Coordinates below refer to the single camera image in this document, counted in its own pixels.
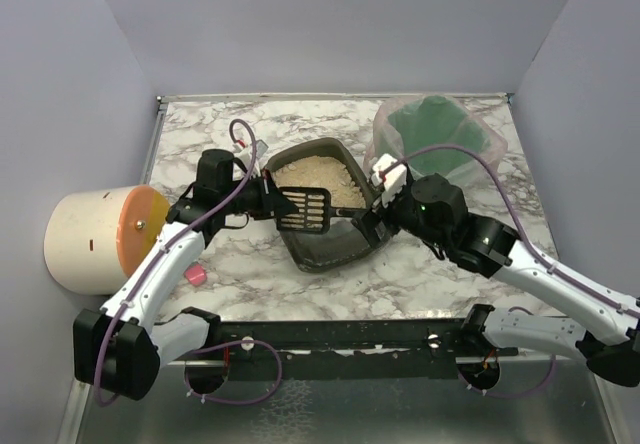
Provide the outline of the black litter scoop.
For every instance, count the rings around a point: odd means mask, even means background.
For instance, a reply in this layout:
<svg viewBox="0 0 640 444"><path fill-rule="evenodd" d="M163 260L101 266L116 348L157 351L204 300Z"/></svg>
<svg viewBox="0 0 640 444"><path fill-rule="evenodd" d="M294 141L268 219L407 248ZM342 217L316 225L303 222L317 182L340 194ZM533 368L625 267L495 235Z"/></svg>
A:
<svg viewBox="0 0 640 444"><path fill-rule="evenodd" d="M280 194L290 203L288 211L276 218L280 232L322 235L337 218L361 218L366 210L351 207L334 207L331 193L324 188L282 187Z"/></svg>

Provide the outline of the dark grey litter box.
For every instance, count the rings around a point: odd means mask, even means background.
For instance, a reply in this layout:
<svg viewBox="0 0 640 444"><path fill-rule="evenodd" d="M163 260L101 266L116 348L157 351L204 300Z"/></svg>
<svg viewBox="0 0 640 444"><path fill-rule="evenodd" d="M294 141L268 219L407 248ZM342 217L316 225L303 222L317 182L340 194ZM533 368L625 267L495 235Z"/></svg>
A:
<svg viewBox="0 0 640 444"><path fill-rule="evenodd" d="M335 138L319 138L295 145L272 156L266 168L272 173L293 161L311 157L333 157L346 165L356 185L363 192L366 207L373 202L374 193L368 184L361 166L348 149ZM372 249L360 232L353 226L351 218L337 218L331 222L330 230L322 235L281 232L296 266L309 273L320 273L360 260L383 247L392 235L376 249Z"/></svg>

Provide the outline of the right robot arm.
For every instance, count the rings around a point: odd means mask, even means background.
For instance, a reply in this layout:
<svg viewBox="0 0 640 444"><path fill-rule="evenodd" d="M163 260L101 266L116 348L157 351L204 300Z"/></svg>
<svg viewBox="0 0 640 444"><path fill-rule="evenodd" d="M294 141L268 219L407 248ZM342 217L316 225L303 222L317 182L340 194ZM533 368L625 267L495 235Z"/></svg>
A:
<svg viewBox="0 0 640 444"><path fill-rule="evenodd" d="M600 378L639 384L639 301L550 258L520 227L469 212L462 190L435 174L414 180L405 167L370 177L376 198L364 219L419 239L440 260L511 285L557 311L557 317L519 316L476 305L464 326L493 348L519 347L582 362Z"/></svg>

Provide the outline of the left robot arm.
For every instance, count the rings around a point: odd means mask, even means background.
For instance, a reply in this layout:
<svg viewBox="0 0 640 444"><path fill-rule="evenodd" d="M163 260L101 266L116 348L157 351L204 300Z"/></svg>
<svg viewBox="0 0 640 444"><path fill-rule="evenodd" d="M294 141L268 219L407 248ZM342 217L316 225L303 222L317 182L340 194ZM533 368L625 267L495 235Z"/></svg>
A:
<svg viewBox="0 0 640 444"><path fill-rule="evenodd" d="M218 315L194 307L164 323L156 317L189 266L229 215L264 220L293 211L291 200L261 170L256 146L202 153L195 181L170 207L155 243L125 284L97 311L83 310L73 323L74 373L94 388L96 401L138 401L162 367L189 354L229 356L232 347L257 345L252 337L226 341Z"/></svg>

